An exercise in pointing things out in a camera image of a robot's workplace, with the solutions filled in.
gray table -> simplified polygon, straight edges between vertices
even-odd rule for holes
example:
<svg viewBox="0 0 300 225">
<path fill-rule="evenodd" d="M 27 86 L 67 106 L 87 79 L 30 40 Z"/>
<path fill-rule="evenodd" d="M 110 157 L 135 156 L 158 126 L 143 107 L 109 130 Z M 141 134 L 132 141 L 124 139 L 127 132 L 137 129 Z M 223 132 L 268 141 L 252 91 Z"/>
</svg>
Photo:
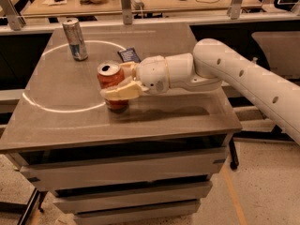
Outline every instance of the gray table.
<svg viewBox="0 0 300 225">
<path fill-rule="evenodd" d="M 79 224 L 108 224 L 197 211 L 241 125 L 221 88 L 176 89 L 111 112 L 99 94 L 98 64 L 191 53 L 182 23 L 84 28 L 89 57 L 73 60 L 55 30 L 0 141 L 0 151 L 39 190 L 51 191 Z"/>
</svg>

can lid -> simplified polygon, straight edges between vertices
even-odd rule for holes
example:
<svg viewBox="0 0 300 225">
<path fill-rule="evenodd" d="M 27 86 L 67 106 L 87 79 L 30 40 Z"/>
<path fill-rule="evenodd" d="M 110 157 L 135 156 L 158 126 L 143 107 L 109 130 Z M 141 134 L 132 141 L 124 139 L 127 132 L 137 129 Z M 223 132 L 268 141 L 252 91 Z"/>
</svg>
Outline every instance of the can lid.
<svg viewBox="0 0 300 225">
<path fill-rule="evenodd" d="M 65 21 L 63 21 L 63 25 L 74 25 L 78 22 L 79 21 L 77 18 L 67 18 Z"/>
<path fill-rule="evenodd" d="M 114 61 L 106 61 L 97 67 L 97 72 L 103 76 L 112 76 L 120 70 L 118 63 Z"/>
</svg>

aluminum can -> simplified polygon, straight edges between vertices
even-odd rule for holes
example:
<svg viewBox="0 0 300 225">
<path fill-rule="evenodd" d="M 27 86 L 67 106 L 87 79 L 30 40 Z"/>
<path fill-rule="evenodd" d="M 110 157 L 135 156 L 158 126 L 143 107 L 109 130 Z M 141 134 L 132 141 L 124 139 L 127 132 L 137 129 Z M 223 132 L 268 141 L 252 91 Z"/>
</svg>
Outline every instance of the aluminum can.
<svg viewBox="0 0 300 225">
<path fill-rule="evenodd" d="M 85 60 L 87 58 L 87 52 L 83 40 L 82 29 L 79 25 L 78 19 L 76 18 L 66 19 L 63 22 L 63 27 L 73 58 L 77 61 Z"/>
<path fill-rule="evenodd" d="M 125 78 L 124 70 L 114 61 L 106 61 L 97 67 L 97 79 L 101 88 L 116 86 Z M 105 100 L 111 110 L 122 110 L 128 105 L 128 100 Z"/>
</svg>

floor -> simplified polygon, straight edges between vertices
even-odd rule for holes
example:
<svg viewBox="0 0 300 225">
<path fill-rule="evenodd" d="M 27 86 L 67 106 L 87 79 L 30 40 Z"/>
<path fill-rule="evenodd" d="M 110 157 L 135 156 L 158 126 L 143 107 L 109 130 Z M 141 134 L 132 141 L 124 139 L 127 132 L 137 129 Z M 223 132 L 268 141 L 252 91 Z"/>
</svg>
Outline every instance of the floor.
<svg viewBox="0 0 300 225">
<path fill-rule="evenodd" d="M 213 187 L 201 200 L 196 214 L 165 217 L 118 225 L 297 225 L 300 224 L 300 146 L 292 142 L 235 142 L 240 165 L 237 171 L 226 160 L 213 175 Z M 26 203 L 33 187 L 7 160 L 0 157 L 0 201 Z M 35 209 L 29 225 L 75 225 L 52 205 L 48 194 Z M 0 213 L 0 224 L 17 225 L 19 216 Z"/>
</svg>

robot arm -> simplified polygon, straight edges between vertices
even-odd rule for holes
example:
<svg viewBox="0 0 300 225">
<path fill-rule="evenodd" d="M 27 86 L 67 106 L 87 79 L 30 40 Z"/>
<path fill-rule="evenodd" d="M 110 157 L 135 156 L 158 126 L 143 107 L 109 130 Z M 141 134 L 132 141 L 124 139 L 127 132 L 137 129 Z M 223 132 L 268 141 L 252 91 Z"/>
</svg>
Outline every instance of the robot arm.
<svg viewBox="0 0 300 225">
<path fill-rule="evenodd" d="M 225 81 L 251 101 L 300 144 L 300 87 L 264 69 L 214 39 L 197 43 L 193 54 L 149 57 L 130 66 L 131 75 L 101 95 L 106 99 L 132 99 L 170 88 L 209 91 Z"/>
</svg>

